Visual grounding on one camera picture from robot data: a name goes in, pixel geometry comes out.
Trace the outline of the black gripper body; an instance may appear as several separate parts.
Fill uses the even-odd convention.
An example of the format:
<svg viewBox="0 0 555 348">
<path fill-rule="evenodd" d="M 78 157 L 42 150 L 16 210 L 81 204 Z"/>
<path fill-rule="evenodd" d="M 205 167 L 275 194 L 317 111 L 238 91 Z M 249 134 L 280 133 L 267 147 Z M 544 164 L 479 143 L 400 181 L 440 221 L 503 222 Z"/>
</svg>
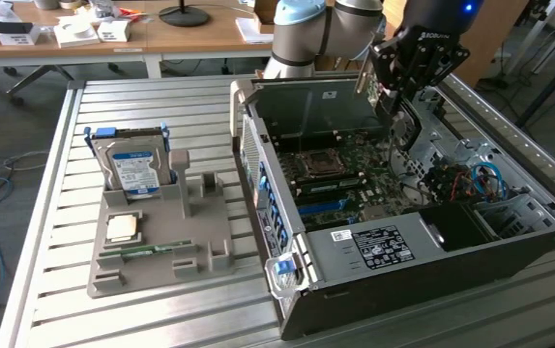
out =
<svg viewBox="0 0 555 348">
<path fill-rule="evenodd" d="M 412 49 L 417 43 L 459 42 L 481 8 L 476 0 L 408 0 L 397 29 L 397 47 Z"/>
</svg>

